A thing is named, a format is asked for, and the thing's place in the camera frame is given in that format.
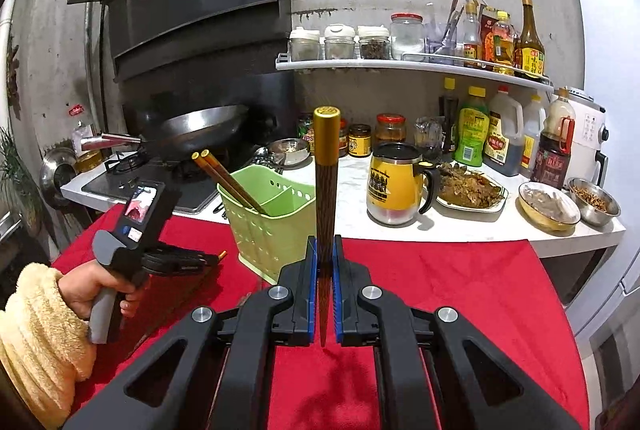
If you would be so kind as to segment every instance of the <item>wok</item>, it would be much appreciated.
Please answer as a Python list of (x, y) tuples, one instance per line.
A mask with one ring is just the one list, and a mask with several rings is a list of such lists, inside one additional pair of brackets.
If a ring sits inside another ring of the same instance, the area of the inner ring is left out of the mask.
[(182, 160), (196, 150), (223, 147), (240, 129), (248, 108), (244, 105), (217, 106), (171, 118), (145, 130), (143, 137), (101, 134), (85, 137), (82, 150), (100, 150), (126, 144), (140, 144), (150, 155), (165, 160)]

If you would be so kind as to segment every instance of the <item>hand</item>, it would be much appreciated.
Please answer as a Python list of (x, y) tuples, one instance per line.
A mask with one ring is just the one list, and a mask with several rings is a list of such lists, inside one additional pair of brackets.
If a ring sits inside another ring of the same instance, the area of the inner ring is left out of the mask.
[(122, 315), (132, 318), (136, 313), (144, 288), (138, 288), (118, 273), (107, 271), (95, 260), (82, 264), (58, 280), (60, 296), (78, 318), (86, 320), (91, 315), (95, 297), (103, 287), (125, 293), (120, 302)]

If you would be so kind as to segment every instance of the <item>red tablecloth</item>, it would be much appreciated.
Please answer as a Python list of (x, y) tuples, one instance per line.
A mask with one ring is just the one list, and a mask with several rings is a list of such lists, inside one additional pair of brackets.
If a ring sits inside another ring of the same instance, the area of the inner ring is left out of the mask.
[[(91, 259), (95, 231), (113, 229), (121, 210), (116, 206), (102, 216), (54, 265), (67, 272)], [(197, 280), (152, 277), (140, 310), (120, 341), (99, 348), (93, 375), (78, 385), (76, 409), (191, 308), (207, 304), (219, 312), (231, 309), (259, 287), (257, 277), (239, 263), (225, 224), (172, 217), (162, 240), (211, 253), (227, 250), (229, 255), (190, 305), (125, 361), (146, 328)], [(366, 264), (375, 284), (395, 292), (409, 306), (425, 310), (454, 306), (588, 429), (586, 385), (575, 341), (558, 296), (526, 240), (435, 244), (345, 239), (344, 252), (348, 259)], [(324, 349), (317, 343), (306, 349), (279, 347), (269, 428), (375, 430), (379, 428), (375, 385), (369, 348), (343, 349), (331, 337)]]

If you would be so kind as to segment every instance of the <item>mug handle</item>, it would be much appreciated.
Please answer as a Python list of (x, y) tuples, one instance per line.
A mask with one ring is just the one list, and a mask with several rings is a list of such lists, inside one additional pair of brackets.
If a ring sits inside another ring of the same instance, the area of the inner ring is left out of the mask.
[(414, 168), (427, 178), (427, 200), (418, 210), (420, 214), (424, 214), (433, 206), (433, 201), (440, 192), (440, 170), (427, 162), (418, 163)]

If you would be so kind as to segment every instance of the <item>rice cooker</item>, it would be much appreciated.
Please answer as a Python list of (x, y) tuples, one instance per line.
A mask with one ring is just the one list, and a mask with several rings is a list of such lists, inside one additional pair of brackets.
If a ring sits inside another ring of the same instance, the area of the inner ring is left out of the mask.
[(602, 152), (602, 142), (609, 139), (605, 127), (605, 109), (581, 89), (568, 87), (569, 102), (575, 110), (574, 142), (566, 172), (566, 185), (579, 177), (603, 186), (609, 159)]

